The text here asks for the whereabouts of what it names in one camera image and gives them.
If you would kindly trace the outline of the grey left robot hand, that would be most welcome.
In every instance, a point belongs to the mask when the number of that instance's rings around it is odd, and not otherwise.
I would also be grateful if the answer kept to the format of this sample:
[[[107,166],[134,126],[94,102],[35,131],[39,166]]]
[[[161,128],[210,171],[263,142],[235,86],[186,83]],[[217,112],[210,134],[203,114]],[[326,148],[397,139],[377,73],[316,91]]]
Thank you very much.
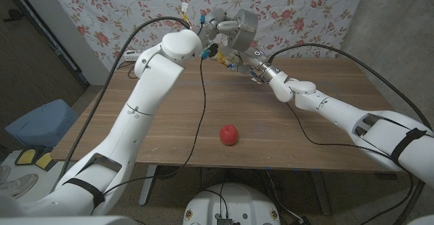
[[[241,24],[236,18],[227,17],[222,8],[216,8],[203,17],[197,35],[205,48],[213,44],[219,34],[226,35],[229,43],[234,41],[240,33],[240,28]]]

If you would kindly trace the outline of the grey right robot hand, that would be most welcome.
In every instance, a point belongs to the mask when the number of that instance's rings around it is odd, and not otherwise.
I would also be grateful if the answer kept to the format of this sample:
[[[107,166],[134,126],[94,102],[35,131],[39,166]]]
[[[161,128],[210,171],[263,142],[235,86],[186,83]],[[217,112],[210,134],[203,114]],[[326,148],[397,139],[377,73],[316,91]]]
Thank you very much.
[[[252,76],[257,83],[269,83],[280,70],[269,62],[267,55],[255,47],[244,52],[234,51],[230,54],[228,68],[243,75]]]

